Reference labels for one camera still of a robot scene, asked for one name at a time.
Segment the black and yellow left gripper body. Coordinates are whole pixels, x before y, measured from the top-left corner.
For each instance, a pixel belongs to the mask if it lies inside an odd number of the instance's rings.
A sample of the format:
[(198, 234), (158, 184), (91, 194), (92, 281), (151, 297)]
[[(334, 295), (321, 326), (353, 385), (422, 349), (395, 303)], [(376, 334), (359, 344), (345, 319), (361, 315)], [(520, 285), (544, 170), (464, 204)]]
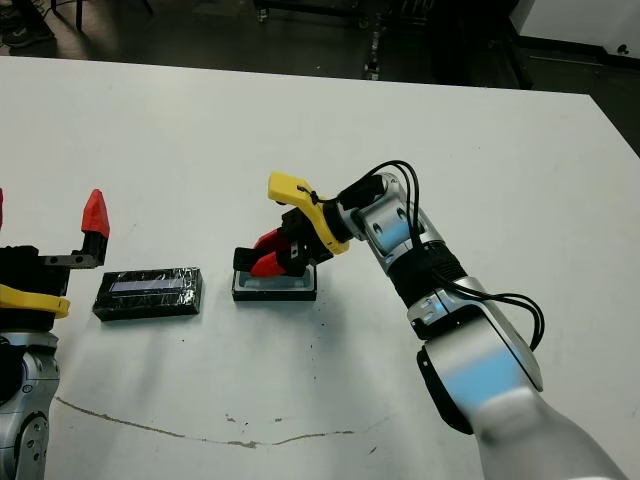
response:
[(86, 248), (68, 255), (41, 255), (33, 246), (1, 249), (1, 327), (50, 330), (69, 313), (70, 273), (92, 269), (94, 253)]

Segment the black and yellow right gripper body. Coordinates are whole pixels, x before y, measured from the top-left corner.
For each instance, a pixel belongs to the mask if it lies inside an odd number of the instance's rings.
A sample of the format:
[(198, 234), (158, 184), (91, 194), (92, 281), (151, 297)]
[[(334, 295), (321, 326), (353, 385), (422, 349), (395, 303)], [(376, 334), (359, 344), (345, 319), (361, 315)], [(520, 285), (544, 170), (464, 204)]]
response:
[(276, 229), (273, 255), (283, 275), (301, 276), (309, 265), (318, 265), (349, 249), (349, 233), (340, 226), (337, 203), (318, 196), (304, 179), (272, 172), (268, 198), (290, 206)]

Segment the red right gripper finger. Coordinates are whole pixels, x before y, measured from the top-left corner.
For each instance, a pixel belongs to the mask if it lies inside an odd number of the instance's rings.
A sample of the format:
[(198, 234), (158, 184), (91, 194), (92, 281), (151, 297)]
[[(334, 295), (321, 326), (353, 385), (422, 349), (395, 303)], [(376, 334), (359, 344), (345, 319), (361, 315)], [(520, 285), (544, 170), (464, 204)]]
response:
[(256, 255), (256, 260), (249, 269), (249, 273), (253, 277), (300, 276), (300, 263), (292, 259), (289, 251), (267, 252), (256, 249), (253, 253)]
[(254, 249), (264, 253), (282, 252), (290, 249), (290, 240), (281, 233), (280, 229), (272, 230), (262, 235), (254, 245)]

